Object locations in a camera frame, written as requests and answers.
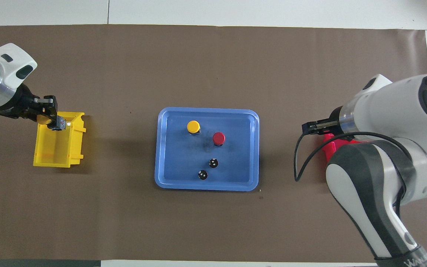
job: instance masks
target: white floor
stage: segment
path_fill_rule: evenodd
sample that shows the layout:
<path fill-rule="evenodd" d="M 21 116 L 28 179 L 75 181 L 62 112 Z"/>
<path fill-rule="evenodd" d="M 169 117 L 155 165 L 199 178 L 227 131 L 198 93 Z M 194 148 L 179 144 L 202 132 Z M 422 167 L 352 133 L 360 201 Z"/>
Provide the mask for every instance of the white floor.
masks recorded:
<path fill-rule="evenodd" d="M 0 0 L 0 25 L 106 23 L 427 30 L 427 0 Z M 369 264 L 120 260 L 103 261 L 102 265 L 315 267 Z"/>

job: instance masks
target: yellow round object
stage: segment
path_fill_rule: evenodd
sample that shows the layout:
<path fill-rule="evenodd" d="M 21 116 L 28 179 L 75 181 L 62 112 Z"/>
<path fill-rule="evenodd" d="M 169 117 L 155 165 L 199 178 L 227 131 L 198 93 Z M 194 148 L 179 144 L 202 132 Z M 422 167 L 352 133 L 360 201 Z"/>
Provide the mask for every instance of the yellow round object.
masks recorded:
<path fill-rule="evenodd" d="M 41 125 L 47 125 L 51 122 L 51 120 L 45 116 L 37 115 L 37 123 Z"/>
<path fill-rule="evenodd" d="M 200 124 L 197 121 L 190 121 L 189 123 L 187 123 L 187 130 L 192 133 L 192 134 L 196 134 L 200 131 Z"/>

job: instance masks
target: blue tray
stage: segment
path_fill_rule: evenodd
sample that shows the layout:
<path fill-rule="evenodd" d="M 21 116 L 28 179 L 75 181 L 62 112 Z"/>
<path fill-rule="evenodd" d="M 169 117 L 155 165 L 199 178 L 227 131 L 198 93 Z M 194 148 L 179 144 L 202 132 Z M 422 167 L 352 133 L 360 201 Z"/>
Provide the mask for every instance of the blue tray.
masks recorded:
<path fill-rule="evenodd" d="M 187 124 L 195 120 L 200 133 Z M 215 132 L 225 143 L 212 141 Z M 210 159 L 218 160 L 216 168 Z M 251 191 L 258 185 L 259 117 L 251 110 L 164 108 L 158 117 L 155 181 L 162 188 Z M 201 170 L 207 178 L 200 179 Z"/>

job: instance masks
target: brown mat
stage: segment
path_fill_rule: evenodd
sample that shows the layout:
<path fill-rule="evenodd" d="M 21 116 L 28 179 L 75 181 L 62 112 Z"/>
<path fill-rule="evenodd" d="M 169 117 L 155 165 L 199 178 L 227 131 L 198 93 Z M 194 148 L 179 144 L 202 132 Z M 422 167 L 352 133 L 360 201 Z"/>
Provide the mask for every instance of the brown mat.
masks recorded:
<path fill-rule="evenodd" d="M 375 74 L 427 73 L 423 31 L 0 27 L 0 46 L 8 42 L 39 63 L 32 92 L 85 112 L 87 133 L 79 166 L 33 167 L 36 124 L 0 117 L 0 258 L 373 262 L 329 193 L 325 156 L 296 183 L 293 149 L 302 123 L 328 117 Z M 259 186 L 156 186 L 156 122 L 167 106 L 256 111 Z M 300 162 L 320 141 L 305 138 Z M 427 250 L 427 199 L 402 217 Z"/>

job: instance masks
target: yellow button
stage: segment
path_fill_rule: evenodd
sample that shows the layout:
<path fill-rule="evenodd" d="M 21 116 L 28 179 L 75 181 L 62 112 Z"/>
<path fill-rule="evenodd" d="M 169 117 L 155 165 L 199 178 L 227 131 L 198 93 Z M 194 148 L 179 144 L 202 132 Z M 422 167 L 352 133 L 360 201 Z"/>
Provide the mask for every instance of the yellow button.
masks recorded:
<path fill-rule="evenodd" d="M 197 121 L 190 121 L 187 123 L 187 130 L 192 134 L 196 134 L 200 131 L 200 124 Z"/>

